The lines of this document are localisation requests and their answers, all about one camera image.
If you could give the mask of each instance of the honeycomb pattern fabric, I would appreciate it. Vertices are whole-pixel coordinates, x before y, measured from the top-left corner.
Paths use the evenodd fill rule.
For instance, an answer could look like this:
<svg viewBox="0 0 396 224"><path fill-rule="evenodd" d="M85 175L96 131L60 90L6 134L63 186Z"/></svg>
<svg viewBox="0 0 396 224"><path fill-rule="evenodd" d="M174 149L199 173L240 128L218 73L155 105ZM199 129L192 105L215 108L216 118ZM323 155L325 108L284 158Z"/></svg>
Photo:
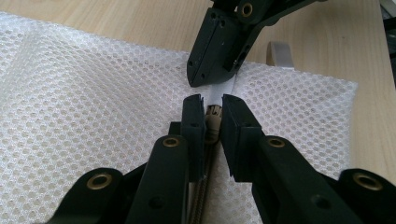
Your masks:
<svg viewBox="0 0 396 224"><path fill-rule="evenodd" d="M335 175L347 166L355 84L246 64L235 86L192 89L188 56L0 13L0 222L45 222L84 173L126 174L146 162L195 93L206 104L234 93L267 133L289 138L319 170ZM249 187L229 182L225 164L217 161L207 210L241 205L213 208L206 223L259 221Z"/></svg>
<svg viewBox="0 0 396 224"><path fill-rule="evenodd" d="M248 63L233 95L244 99L267 135L289 139L317 171L348 168L349 120L357 84ZM204 223L262 223L251 184L235 183L223 151L209 181Z"/></svg>

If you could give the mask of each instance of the wooden table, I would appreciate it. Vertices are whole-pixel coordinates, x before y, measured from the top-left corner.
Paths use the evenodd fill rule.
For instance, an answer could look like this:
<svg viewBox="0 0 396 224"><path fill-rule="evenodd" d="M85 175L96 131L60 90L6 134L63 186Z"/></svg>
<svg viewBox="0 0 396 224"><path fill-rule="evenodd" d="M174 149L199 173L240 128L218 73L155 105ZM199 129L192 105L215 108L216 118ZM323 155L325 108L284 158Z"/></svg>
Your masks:
<svg viewBox="0 0 396 224"><path fill-rule="evenodd" d="M3 0L0 9L141 45L190 51L209 0ZM264 28L249 61L265 63L269 41L290 43L301 71L359 83L351 125L352 165L396 184L396 91L376 0L329 0Z"/></svg>

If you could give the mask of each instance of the white textured cloth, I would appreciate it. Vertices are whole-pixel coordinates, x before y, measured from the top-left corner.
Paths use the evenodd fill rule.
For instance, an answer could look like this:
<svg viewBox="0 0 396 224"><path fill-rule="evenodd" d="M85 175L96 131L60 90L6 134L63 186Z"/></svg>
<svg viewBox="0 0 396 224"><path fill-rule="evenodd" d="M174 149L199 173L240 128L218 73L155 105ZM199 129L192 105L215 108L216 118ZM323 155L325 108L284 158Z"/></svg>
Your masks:
<svg viewBox="0 0 396 224"><path fill-rule="evenodd" d="M44 222L84 173L147 161L195 93L207 105L242 97L266 133L289 138L318 170L347 167L355 83L246 63L235 81L192 89L187 59L0 13L0 222ZM228 175L220 153L205 223L260 222L249 185Z"/></svg>

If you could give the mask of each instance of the brass ring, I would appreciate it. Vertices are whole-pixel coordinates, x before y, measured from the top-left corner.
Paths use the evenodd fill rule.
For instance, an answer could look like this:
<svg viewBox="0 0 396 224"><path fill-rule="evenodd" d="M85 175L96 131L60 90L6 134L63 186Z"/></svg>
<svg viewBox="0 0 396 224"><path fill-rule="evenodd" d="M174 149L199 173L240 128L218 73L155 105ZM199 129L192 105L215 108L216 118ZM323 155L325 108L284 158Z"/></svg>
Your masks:
<svg viewBox="0 0 396 224"><path fill-rule="evenodd" d="M284 147L286 145L285 142L278 138L270 138L267 142L271 147Z"/></svg>
<svg viewBox="0 0 396 224"><path fill-rule="evenodd" d="M353 175L353 180L366 189L381 190L383 188L378 180L362 173L355 173Z"/></svg>
<svg viewBox="0 0 396 224"><path fill-rule="evenodd" d="M177 138L169 137L163 140L163 145L166 147L177 147L180 144Z"/></svg>
<svg viewBox="0 0 396 224"><path fill-rule="evenodd" d="M100 181L99 183L95 183L95 180L98 178L103 178L103 181ZM87 182L87 188L88 189L104 189L108 185L110 185L111 181L113 180L113 177L110 174L107 173L102 173L98 175L94 175L91 177L88 182Z"/></svg>
<svg viewBox="0 0 396 224"><path fill-rule="evenodd" d="M245 3L242 6L241 14L243 17L249 17L252 12L253 12L253 5L251 5L250 3Z"/></svg>

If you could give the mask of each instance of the wooden surface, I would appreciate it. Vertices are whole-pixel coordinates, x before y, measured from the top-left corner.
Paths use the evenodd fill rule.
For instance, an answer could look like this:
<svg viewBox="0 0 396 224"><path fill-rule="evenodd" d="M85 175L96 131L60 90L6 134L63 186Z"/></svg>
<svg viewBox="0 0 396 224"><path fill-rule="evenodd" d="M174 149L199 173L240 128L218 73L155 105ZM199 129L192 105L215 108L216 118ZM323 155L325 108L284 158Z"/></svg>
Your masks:
<svg viewBox="0 0 396 224"><path fill-rule="evenodd" d="M2 0L0 10L136 44L190 51L209 0ZM379 3L314 3L264 28L247 59L265 63L268 41L288 41L301 71L359 83L352 165L396 184L396 91Z"/></svg>

